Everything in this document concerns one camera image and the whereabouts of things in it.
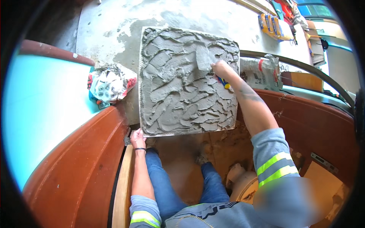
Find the cement mortar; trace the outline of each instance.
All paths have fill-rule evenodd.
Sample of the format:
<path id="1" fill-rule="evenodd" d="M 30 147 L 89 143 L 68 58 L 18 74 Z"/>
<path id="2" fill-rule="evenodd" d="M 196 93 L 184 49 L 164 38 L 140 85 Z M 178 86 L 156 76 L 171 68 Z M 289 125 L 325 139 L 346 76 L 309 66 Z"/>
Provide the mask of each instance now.
<path id="1" fill-rule="evenodd" d="M 239 72 L 238 44 L 227 38 L 178 28 L 147 28 L 140 64 L 140 118 L 145 136 L 233 129 L 237 98 L 213 72 L 197 67 L 197 47 Z"/>

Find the black bracelet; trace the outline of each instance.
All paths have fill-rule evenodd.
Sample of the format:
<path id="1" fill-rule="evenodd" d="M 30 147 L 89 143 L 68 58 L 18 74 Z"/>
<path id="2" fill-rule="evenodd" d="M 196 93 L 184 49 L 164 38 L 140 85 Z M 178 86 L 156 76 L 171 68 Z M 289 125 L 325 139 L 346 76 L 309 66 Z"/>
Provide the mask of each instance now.
<path id="1" fill-rule="evenodd" d="M 136 150 L 145 150 L 147 152 L 146 148 L 135 148 L 134 151 Z"/>

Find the light blue wall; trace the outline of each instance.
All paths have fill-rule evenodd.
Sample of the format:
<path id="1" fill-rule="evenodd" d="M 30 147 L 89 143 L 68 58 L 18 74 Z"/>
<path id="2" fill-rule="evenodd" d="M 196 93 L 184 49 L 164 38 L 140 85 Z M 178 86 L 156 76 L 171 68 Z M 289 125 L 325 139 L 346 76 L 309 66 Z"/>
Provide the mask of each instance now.
<path id="1" fill-rule="evenodd" d="M 19 189 L 42 159 L 99 112 L 88 98 L 90 66 L 35 55 L 15 56 L 4 84 L 1 129 Z"/>

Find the jeans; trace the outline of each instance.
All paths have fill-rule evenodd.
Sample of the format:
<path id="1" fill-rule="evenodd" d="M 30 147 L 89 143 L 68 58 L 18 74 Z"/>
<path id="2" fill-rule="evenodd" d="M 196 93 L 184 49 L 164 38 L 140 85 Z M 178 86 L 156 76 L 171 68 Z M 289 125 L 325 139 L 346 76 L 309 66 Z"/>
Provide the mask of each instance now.
<path id="1" fill-rule="evenodd" d="M 155 148 L 147 149 L 146 164 L 150 176 L 160 216 L 164 222 L 187 205 L 172 188 L 170 178 L 162 168 L 161 160 Z M 228 202 L 229 196 L 222 184 L 222 179 L 211 162 L 201 166 L 204 178 L 203 193 L 199 203 Z"/>

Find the metal rail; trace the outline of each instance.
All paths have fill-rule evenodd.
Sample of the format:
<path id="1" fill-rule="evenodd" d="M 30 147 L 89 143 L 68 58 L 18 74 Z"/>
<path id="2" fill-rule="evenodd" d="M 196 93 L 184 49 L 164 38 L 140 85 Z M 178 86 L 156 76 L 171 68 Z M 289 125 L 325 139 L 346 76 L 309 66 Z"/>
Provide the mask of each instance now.
<path id="1" fill-rule="evenodd" d="M 267 53 L 258 52 L 258 51 L 246 51 L 246 50 L 239 51 L 240 57 L 251 57 L 251 58 L 263 57 L 264 58 L 266 54 Z M 326 75 L 319 69 L 315 68 L 314 66 L 308 65 L 304 62 L 300 62 L 300 61 L 290 59 L 290 58 L 287 58 L 284 56 L 274 55 L 274 54 L 271 54 L 271 55 L 274 57 L 278 57 L 280 62 L 284 62 L 284 63 L 290 64 L 292 66 L 296 66 L 300 69 L 303 69 L 303 70 L 313 74 L 314 76 L 319 77 L 320 79 L 322 79 L 323 81 L 328 83 L 330 86 L 332 86 L 335 90 L 337 90 L 337 92 L 346 100 L 346 102 L 351 106 L 351 108 L 355 107 L 355 102 L 354 102 L 354 100 L 352 100 L 350 95 L 335 80 L 333 80 L 331 77 L 329 77 L 328 75 Z"/>

